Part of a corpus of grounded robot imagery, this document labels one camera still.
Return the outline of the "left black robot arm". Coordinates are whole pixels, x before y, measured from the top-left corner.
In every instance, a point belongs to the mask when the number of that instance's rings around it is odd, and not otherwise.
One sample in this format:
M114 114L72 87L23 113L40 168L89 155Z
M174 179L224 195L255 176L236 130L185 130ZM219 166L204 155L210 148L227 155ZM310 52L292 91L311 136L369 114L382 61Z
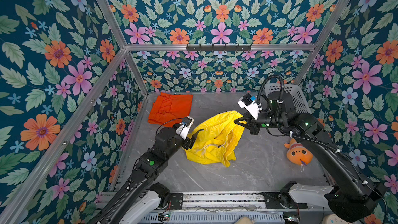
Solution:
M163 128L155 143L135 163L121 189L90 221L90 224L137 224L150 212L169 204L170 190L155 180L167 168L169 159L181 148L191 149L203 129L190 138L190 127Z

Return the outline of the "yellow shorts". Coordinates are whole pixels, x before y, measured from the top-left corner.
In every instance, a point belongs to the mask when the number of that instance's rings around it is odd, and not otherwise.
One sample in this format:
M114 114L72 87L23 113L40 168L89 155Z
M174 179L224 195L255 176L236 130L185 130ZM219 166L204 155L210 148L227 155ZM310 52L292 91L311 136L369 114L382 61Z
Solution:
M234 123L241 117L237 111L228 111L199 124L188 137L199 129L204 131L199 132L193 148L186 150L186 158L202 165L220 163L228 168L236 160L234 150L245 130Z

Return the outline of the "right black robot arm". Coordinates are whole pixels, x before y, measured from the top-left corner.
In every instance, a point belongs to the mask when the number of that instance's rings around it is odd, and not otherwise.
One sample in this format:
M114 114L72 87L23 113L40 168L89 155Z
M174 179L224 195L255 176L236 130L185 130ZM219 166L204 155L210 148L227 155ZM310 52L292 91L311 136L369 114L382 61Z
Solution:
M252 135L260 129L276 128L282 136L294 140L289 154L297 159L304 152L311 153L334 180L334 184L318 187L287 183L279 192L282 207L295 204L317 205L330 209L340 219L354 223L373 214L387 192L383 183L374 183L353 164L333 142L321 122L311 113L299 112L293 95L285 90L283 79L269 76L257 95L244 95L238 100L246 114L234 122Z

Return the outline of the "orange shorts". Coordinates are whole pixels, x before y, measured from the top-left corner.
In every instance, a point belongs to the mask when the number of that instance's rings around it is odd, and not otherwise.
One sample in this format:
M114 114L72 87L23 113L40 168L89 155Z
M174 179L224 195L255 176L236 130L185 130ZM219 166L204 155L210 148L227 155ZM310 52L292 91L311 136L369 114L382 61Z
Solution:
M191 94L168 94L161 92L152 105L148 123L172 127L190 115L193 102Z

